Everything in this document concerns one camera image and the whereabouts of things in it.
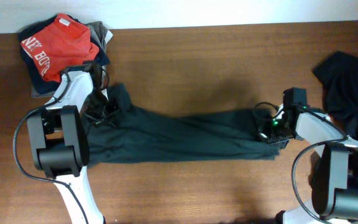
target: brown wood surface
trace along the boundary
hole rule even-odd
[[[358,56],[358,22],[266,24],[113,30],[108,43],[114,82],[135,105],[180,116],[280,104],[283,90],[306,88],[321,107],[311,73],[335,50]],[[20,118],[46,99],[30,98],[30,80],[14,34],[0,34],[0,223],[70,223],[52,184],[21,175],[12,157]],[[108,223],[218,223],[274,217],[298,206],[290,169],[306,142],[292,141],[274,161],[100,164],[89,170]],[[32,165],[27,128],[19,137],[24,167]],[[301,196],[310,198],[310,157],[298,168]]]

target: red fabric with white text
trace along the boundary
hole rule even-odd
[[[60,82],[60,70],[93,60],[99,52],[85,25],[60,13],[55,21],[21,42],[45,81]]]

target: dark green cloth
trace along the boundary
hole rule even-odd
[[[83,116],[90,165],[99,162],[178,162],[216,159],[274,159],[278,148],[257,141],[251,110],[169,118],[131,103],[123,84],[108,88],[120,112],[116,128],[95,128]]]

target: dark fabric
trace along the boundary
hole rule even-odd
[[[276,147],[256,140],[251,110],[169,118],[132,105],[123,84],[109,87],[108,96],[109,100],[117,100],[121,110],[114,121],[117,128],[110,125],[95,128],[85,116],[82,118],[90,165],[274,159],[278,155]]]
[[[341,121],[348,135],[358,140],[358,58],[336,52],[313,73],[327,91],[324,109]]]
[[[47,20],[41,21],[41,22],[36,22],[35,24],[32,24],[29,27],[25,28],[22,32],[20,32],[18,34],[19,42],[26,40],[27,38],[40,32],[42,29],[47,27],[49,24],[53,23],[55,18],[56,18],[56,16],[53,16],[50,19],[47,19]],[[109,64],[110,60],[109,60],[108,56],[106,55],[106,53],[104,52],[104,50],[98,44],[98,41],[94,40],[91,37],[91,42],[99,47],[99,52],[96,55],[94,61],[102,66]],[[22,57],[22,60],[27,65],[27,69],[28,69],[29,75],[31,77],[31,82],[38,93],[45,94],[45,93],[49,93],[51,91],[57,90],[60,83],[53,82],[53,81],[46,82],[45,80],[43,80],[37,67],[35,66],[34,60],[32,58],[30,58],[29,55],[27,55],[27,53],[23,50],[22,47],[20,47],[20,55]]]

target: robotic arm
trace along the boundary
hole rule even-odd
[[[103,90],[103,69],[99,65],[89,63],[68,67],[62,74],[65,74],[62,84],[47,106],[27,119],[34,165],[55,181],[72,223],[106,223],[88,182],[86,166],[90,152],[80,112],[93,120],[92,125],[98,126],[109,121],[119,108],[114,99],[107,99]],[[90,100],[84,106],[87,97]],[[310,110],[306,90],[286,90],[283,105],[273,118],[261,127],[262,141],[276,144],[288,142],[290,138],[305,139],[321,156],[314,175],[312,200],[306,203],[297,193],[297,161],[294,162],[293,186],[301,207],[281,213],[276,222],[314,224],[327,223],[326,220],[332,223],[358,220],[358,141],[344,136],[321,110]],[[56,132],[63,132],[63,136],[51,138]],[[17,159],[15,138],[14,155]]]

